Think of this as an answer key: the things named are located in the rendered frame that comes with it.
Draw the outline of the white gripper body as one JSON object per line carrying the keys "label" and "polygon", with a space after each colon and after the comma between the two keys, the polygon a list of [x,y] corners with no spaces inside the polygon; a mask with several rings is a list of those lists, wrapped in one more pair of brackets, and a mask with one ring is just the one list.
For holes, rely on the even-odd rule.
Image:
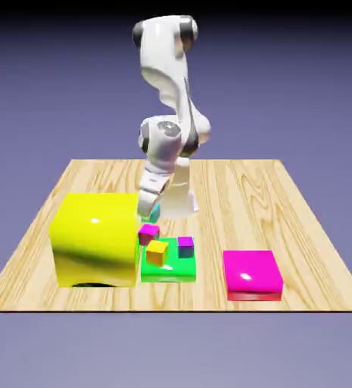
{"label": "white gripper body", "polygon": [[161,194],[158,192],[148,192],[139,190],[139,201],[137,213],[140,217],[150,217],[156,204],[160,201]]}

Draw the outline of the small teal cube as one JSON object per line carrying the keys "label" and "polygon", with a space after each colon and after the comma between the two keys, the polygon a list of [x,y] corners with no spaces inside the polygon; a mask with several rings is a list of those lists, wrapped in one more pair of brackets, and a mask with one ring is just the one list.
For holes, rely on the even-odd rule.
{"label": "small teal cube", "polygon": [[160,203],[157,203],[154,206],[150,216],[149,217],[143,217],[142,218],[142,222],[150,223],[150,224],[155,224],[159,217],[160,217]]}

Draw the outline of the small magenta cube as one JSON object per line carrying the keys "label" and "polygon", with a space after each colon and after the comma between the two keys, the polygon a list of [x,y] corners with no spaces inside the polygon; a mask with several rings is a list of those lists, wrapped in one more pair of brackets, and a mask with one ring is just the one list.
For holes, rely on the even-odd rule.
{"label": "small magenta cube", "polygon": [[154,224],[143,224],[139,230],[139,245],[147,246],[153,239],[158,239],[160,228]]}

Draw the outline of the small yellow cube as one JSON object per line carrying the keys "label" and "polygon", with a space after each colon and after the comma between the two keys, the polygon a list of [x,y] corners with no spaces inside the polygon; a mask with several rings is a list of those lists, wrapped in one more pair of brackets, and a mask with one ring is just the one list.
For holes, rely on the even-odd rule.
{"label": "small yellow cube", "polygon": [[168,249],[168,242],[153,239],[146,246],[146,262],[157,267],[163,267],[168,257]]}

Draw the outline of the small purple cube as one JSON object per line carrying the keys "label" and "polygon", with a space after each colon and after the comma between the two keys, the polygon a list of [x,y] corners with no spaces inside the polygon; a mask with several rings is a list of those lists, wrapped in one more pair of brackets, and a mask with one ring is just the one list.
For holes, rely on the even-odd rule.
{"label": "small purple cube", "polygon": [[195,254],[195,244],[191,236],[179,236],[177,238],[179,258],[192,258]]}

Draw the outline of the large yellow box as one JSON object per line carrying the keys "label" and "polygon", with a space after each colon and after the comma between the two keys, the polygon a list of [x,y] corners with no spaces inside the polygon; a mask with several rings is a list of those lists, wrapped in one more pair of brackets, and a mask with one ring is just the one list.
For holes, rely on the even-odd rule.
{"label": "large yellow box", "polygon": [[134,193],[69,193],[48,235],[58,284],[136,284],[139,241]]}

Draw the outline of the large green box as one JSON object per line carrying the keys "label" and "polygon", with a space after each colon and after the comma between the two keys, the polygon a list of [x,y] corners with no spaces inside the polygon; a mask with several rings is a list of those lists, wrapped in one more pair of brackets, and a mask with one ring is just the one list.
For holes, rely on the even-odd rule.
{"label": "large green box", "polygon": [[163,267],[146,262],[145,250],[142,248],[141,281],[143,283],[187,283],[196,280],[195,254],[192,258],[179,258],[176,237],[160,238],[168,242],[168,257]]}

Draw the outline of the large magenta box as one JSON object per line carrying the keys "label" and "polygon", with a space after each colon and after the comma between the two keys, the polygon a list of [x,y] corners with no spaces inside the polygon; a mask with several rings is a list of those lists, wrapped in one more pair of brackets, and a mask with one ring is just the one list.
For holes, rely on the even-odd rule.
{"label": "large magenta box", "polygon": [[283,279],[269,250],[225,250],[223,272],[231,302],[280,301]]}

